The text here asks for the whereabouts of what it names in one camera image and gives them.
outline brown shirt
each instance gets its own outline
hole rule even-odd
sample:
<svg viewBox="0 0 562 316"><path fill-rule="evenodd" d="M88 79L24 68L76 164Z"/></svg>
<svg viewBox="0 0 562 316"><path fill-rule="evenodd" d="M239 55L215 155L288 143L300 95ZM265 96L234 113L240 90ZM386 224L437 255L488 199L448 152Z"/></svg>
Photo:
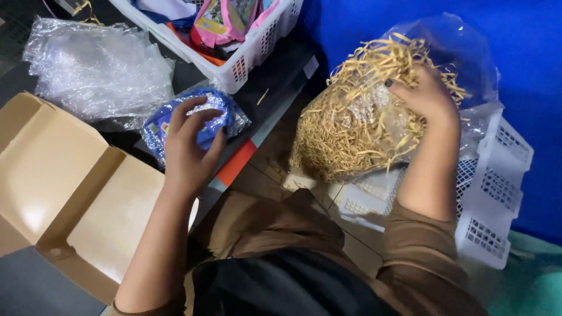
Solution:
<svg viewBox="0 0 562 316"><path fill-rule="evenodd" d="M383 235L383 266L373 279L364 274L343 253L343 234L337 225L326 215L302 206L301 202L284 201L281 204L231 193L222 207L236 207L244 216L237 215L236 221L232 218L221 219L219 216L219 223L240 222L240 218L255 217L257 211L265 219L270 213L276 215L273 220L266 220L268 224L260 228L260 232L256 232L259 225L252 223L247 229L252 233L241 233L235 240L233 237L215 236L216 240L221 240L215 244L226 245L222 240L234 240L228 242L228 246L213 250L216 259L229 256L247 258L263 251L287 246L304 247L355 273L381 299L402 315L487 315L478 302L464 290L468 282L467 276L455 261L456 222L440 222L427 218L395 202L392 212L387 217ZM214 224L211 230L224 231L224 227L216 229L217 225ZM185 301L186 295L182 293L161 308L135 315L178 314L185 309ZM115 304L111 314L126 315L116 310Z"/></svg>

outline blue tarp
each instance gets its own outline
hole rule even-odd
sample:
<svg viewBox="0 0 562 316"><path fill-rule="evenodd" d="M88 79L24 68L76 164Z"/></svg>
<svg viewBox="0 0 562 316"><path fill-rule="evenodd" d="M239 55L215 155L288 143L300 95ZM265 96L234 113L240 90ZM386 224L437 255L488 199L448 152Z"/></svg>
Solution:
<svg viewBox="0 0 562 316"><path fill-rule="evenodd" d="M512 228L562 245L562 2L304 0L300 27L322 46L327 78L360 41L443 12L488 38L501 72L504 117L535 150Z"/></svg>

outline blue plastic-wrapped item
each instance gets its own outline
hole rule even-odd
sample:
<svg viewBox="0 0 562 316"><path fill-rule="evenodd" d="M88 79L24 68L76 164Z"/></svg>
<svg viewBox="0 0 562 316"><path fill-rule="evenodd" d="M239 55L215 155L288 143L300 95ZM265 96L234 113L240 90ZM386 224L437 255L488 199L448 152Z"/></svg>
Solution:
<svg viewBox="0 0 562 316"><path fill-rule="evenodd" d="M225 92L208 87L195 87L182 92L154 112L143 126L143 139L162 168L166 166L164 144L172 112L185 100L200 96L207 97L207 102L196 106L187 112L187 115L206 109L217 109L223 112L221 116L205 122L205 127L197 134L197 144L202 149L208 150L211 147L215 135L221 127L225 127L226 137L230 138L252 123L238 104Z"/></svg>

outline floor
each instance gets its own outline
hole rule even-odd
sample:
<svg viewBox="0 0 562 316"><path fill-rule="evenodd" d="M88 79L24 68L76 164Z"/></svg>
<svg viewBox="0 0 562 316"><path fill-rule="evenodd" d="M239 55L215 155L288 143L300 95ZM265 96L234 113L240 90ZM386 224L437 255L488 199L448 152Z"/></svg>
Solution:
<svg viewBox="0 0 562 316"><path fill-rule="evenodd" d="M373 229L342 220L338 215L338 204L346 186L327 184L287 173L286 161L292 143L292 133L301 109L311 98L301 93L279 123L273 128L263 144L242 169L232 189L252 193L281 201L299 188L308 188L316 201L328 211L346 235L345 253L367 275L376 276L382 265L382 234Z"/></svg>

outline cardboard box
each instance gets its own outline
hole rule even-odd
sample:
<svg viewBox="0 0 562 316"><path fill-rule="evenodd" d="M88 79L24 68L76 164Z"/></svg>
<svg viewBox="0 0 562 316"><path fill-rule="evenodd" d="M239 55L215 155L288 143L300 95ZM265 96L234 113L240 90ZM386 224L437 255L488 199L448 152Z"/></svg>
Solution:
<svg viewBox="0 0 562 316"><path fill-rule="evenodd" d="M0 256L34 245L110 304L164 175L28 93L0 110L0 129Z"/></svg>

